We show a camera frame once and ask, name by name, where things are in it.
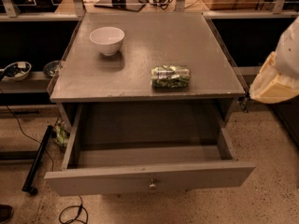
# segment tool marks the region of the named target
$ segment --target floor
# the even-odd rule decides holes
[[[28,113],[17,115],[23,131],[41,140],[47,126],[54,125],[59,116],[56,107],[11,107],[13,112],[24,108]],[[248,109],[249,113],[236,110],[227,126],[239,160],[256,164],[240,188],[82,196],[88,223],[298,223],[297,146],[271,108],[249,104]],[[0,144],[0,151],[39,146],[21,133],[18,122],[4,106],[0,107]],[[53,169],[59,170],[64,153],[52,140],[47,151],[53,159]],[[37,195],[22,192],[30,164],[29,161],[0,163],[0,203],[14,208],[14,216],[8,223],[59,223],[60,213],[68,206],[80,204],[80,198],[60,197],[47,185],[43,176],[52,169],[47,154],[34,181]],[[63,221],[74,216],[72,209],[63,214]]]

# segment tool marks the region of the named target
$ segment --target small white bowl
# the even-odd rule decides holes
[[[112,56],[121,49],[124,32],[117,27],[102,27],[91,32],[90,39],[102,54]]]
[[[16,62],[9,64],[5,69],[9,70],[4,80],[24,80],[29,76],[32,65],[28,62]]]
[[[47,63],[43,68],[44,74],[48,77],[54,77],[56,71],[58,71],[62,68],[61,63],[62,63],[62,61],[53,61],[53,62]]]

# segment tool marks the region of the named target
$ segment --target open drawer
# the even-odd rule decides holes
[[[234,157],[212,100],[78,106],[62,171],[45,179],[59,195],[238,187],[254,169]]]

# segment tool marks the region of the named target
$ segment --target gray cabinet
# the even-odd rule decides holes
[[[126,34],[104,57],[98,27]],[[185,64],[187,89],[156,90],[150,69]],[[60,195],[238,187],[254,164],[238,161],[225,121],[245,91],[201,13],[86,14],[51,93],[70,126]]]

